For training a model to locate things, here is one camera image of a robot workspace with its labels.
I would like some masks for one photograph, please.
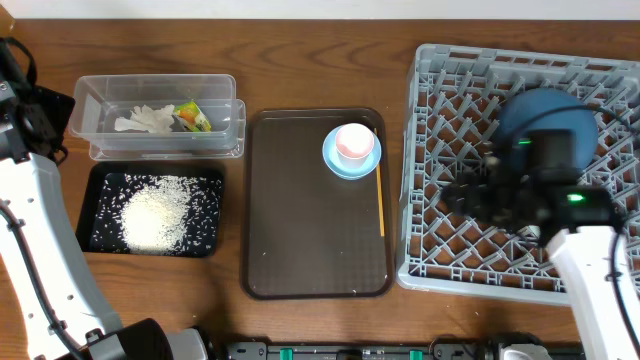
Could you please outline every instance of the black tray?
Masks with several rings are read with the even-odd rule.
[[[324,163],[326,135],[352,122],[377,133],[379,176],[373,171],[343,180]],[[380,115],[371,109],[264,111],[249,127],[247,146],[247,293],[267,300],[369,297],[388,290],[391,198]]]
[[[118,238],[118,233],[122,231],[121,226],[113,219],[113,213],[105,212],[98,214],[100,201],[113,201],[114,204],[123,204],[136,192],[136,185],[140,185],[144,180],[126,182],[124,176],[127,175],[173,175],[189,178],[205,178],[199,180],[197,185],[203,190],[207,199],[204,212],[208,217],[206,230],[198,229],[201,221],[193,219],[195,210],[189,209],[188,218],[193,219],[187,224],[187,233],[185,234],[184,249],[173,251],[166,255],[183,256],[183,257],[204,257],[212,255],[215,251],[218,236],[218,224],[220,221],[220,209],[222,208],[223,193],[223,176],[218,170],[210,168],[202,168],[193,165],[177,165],[158,162],[133,162],[133,163],[100,163],[91,169],[89,174],[89,182],[82,204],[82,211],[78,226],[76,229],[76,237],[80,243],[82,251],[86,252],[109,252],[109,253],[129,253],[124,241]],[[105,185],[105,180],[109,180],[109,185]],[[195,234],[200,236],[196,242]]]

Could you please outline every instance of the light blue saucer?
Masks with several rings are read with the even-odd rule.
[[[373,136],[374,145],[371,154],[367,157],[364,164],[357,169],[350,169],[342,165],[340,158],[338,157],[338,148],[336,148],[336,134],[342,126],[338,126],[333,129],[329,135],[324,139],[322,144],[322,157],[329,169],[333,171],[339,177],[345,180],[357,180],[370,172],[372,172],[378,163],[380,162],[380,156],[382,156],[382,147],[380,146],[380,140],[377,136]]]

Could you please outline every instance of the white plastic basket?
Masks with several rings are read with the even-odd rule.
[[[520,237],[443,211],[440,191],[462,171],[482,172],[498,126],[495,116],[516,94],[561,89],[585,104],[613,110],[639,126],[640,63],[520,51],[425,44],[409,70],[397,248],[398,282],[436,290],[545,304],[568,304],[544,250]],[[629,214],[628,256],[640,289],[638,160],[631,135],[596,115],[600,136],[581,184],[604,186]]]

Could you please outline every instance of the white cup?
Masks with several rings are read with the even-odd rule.
[[[338,159],[349,169],[361,167],[375,144],[374,134],[368,127],[351,123],[343,125],[336,134]]]

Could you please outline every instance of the crumpled paper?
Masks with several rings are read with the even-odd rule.
[[[131,112],[131,118],[119,117],[115,122],[116,131],[138,130],[156,134],[166,134],[173,130],[171,125],[175,122],[173,111],[175,106],[167,105],[159,110],[153,110],[147,105],[136,106]]]

